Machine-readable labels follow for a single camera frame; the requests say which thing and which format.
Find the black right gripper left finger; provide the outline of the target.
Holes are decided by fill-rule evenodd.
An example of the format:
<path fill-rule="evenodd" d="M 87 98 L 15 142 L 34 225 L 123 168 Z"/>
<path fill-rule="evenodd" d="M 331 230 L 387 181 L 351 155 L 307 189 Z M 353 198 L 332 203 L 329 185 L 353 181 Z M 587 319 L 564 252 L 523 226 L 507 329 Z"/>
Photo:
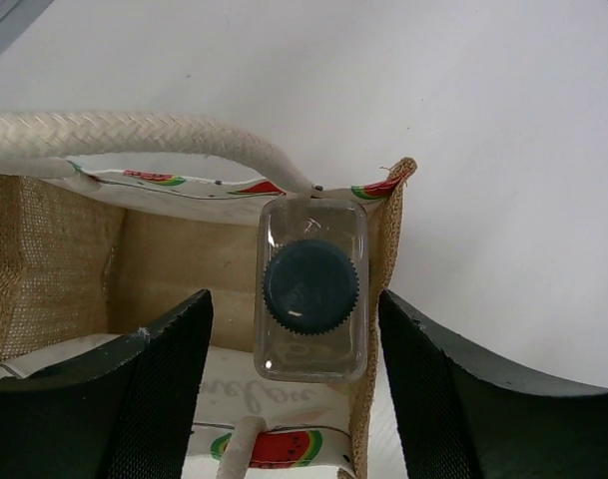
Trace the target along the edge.
<path fill-rule="evenodd" d="M 213 325 L 203 289 L 129 334 L 0 379 L 0 478 L 179 478 Z"/>

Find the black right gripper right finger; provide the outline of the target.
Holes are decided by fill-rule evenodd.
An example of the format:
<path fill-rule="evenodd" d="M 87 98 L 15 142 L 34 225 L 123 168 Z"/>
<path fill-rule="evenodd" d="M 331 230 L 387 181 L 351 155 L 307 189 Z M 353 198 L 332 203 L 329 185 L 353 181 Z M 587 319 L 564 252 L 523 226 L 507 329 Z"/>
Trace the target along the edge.
<path fill-rule="evenodd" d="M 608 478 L 608 388 L 526 367 L 386 290 L 378 324 L 410 478 Z"/>

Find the burlap watermelon canvas bag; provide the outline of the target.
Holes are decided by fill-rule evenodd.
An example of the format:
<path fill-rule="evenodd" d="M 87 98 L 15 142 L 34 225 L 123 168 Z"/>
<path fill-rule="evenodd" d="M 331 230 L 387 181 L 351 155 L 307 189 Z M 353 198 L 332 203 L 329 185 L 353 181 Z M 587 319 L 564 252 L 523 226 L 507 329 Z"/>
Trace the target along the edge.
<path fill-rule="evenodd" d="M 205 289 L 213 325 L 181 477 L 333 466 L 367 474 L 376 313 L 396 262 L 400 160 L 380 183 L 325 190 L 275 145 L 216 121 L 116 112 L 0 114 L 0 379 L 26 378 L 129 334 Z M 257 244 L 277 199 L 366 212 L 368 341 L 352 383 L 255 367 Z"/>

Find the clear bottle black cap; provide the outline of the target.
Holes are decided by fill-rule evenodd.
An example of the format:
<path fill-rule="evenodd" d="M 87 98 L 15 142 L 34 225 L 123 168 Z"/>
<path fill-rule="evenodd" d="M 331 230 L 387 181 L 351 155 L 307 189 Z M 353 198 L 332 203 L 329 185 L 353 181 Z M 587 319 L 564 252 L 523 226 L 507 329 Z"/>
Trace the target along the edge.
<path fill-rule="evenodd" d="M 352 383 L 367 357 L 368 222 L 355 202 L 277 199 L 258 228 L 254 361 L 266 379 Z"/>

